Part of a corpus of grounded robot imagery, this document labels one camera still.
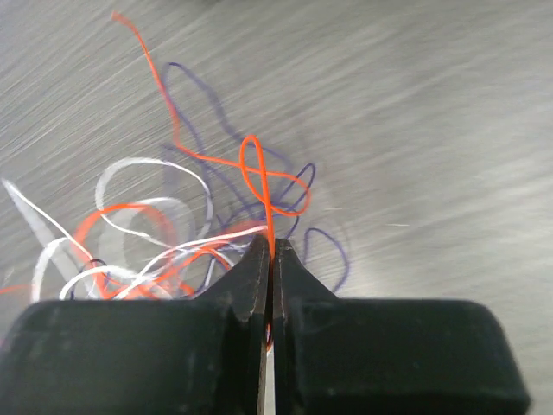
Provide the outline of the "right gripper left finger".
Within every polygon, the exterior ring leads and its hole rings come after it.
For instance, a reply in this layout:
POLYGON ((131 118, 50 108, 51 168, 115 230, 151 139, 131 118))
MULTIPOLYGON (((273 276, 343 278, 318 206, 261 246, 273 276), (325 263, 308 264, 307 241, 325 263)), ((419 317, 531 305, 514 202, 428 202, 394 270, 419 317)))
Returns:
POLYGON ((193 299, 29 306, 1 345, 4 414, 260 414, 270 251, 193 299))

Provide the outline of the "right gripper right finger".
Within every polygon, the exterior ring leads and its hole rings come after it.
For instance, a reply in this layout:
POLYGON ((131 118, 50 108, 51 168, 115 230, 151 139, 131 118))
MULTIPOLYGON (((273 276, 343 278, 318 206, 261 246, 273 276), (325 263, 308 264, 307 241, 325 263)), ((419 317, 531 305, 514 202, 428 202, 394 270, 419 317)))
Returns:
POLYGON ((285 239, 271 325, 279 414, 525 414, 531 405, 487 307, 337 297, 285 239))

